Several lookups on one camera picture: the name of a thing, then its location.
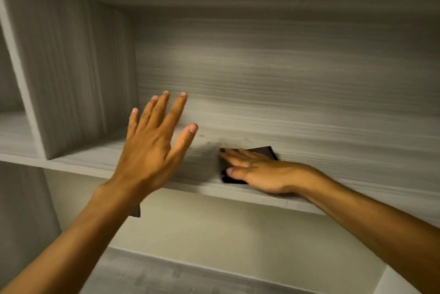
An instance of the wall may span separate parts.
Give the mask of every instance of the wall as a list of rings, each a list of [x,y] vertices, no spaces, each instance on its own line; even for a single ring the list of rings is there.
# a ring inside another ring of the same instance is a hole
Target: wall
[[[46,170],[63,229],[104,180]],[[327,294],[371,294],[385,265],[326,216],[162,189],[111,246]]]
[[[408,281],[387,266],[374,294],[420,294]]]

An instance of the hand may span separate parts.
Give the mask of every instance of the hand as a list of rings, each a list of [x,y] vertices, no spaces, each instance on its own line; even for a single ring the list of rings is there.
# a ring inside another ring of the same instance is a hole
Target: hand
[[[302,194],[314,177],[323,175],[309,165],[273,161],[245,149],[225,149],[220,157],[234,166],[226,171],[230,178],[244,180],[254,188],[269,193]]]
[[[138,110],[133,109],[127,131],[127,143],[118,166],[107,184],[117,185],[121,191],[130,191],[141,202],[148,194],[161,188],[178,169],[198,129],[187,126],[171,147],[174,129],[187,101],[182,92],[165,116],[169,92],[159,98],[153,96],[138,122]]]

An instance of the fingernail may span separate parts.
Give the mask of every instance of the fingernail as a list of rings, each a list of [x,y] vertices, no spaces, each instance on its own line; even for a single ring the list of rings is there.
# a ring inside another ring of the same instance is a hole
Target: fingernail
[[[198,126],[196,124],[191,124],[189,127],[189,130],[191,133],[195,133],[198,129]]]

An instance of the person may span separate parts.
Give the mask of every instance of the person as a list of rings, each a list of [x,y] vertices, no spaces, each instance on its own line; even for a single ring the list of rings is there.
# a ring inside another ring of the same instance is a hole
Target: person
[[[190,124],[171,147],[187,101],[181,93],[165,117],[169,92],[153,96],[138,120],[133,109],[113,176],[39,257],[1,294],[78,293],[131,211],[176,172],[198,126]],[[301,163],[272,161],[261,154],[226,149],[228,175],[270,193],[305,197],[362,241],[423,294],[440,293],[440,229],[355,192]]]

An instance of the person's right arm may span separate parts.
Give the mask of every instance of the person's right arm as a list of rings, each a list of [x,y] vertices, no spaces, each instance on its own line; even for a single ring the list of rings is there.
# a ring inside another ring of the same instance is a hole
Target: person's right arm
[[[423,294],[440,293],[440,229],[353,191],[309,165],[226,149],[228,176],[271,193],[297,193],[355,235]]]

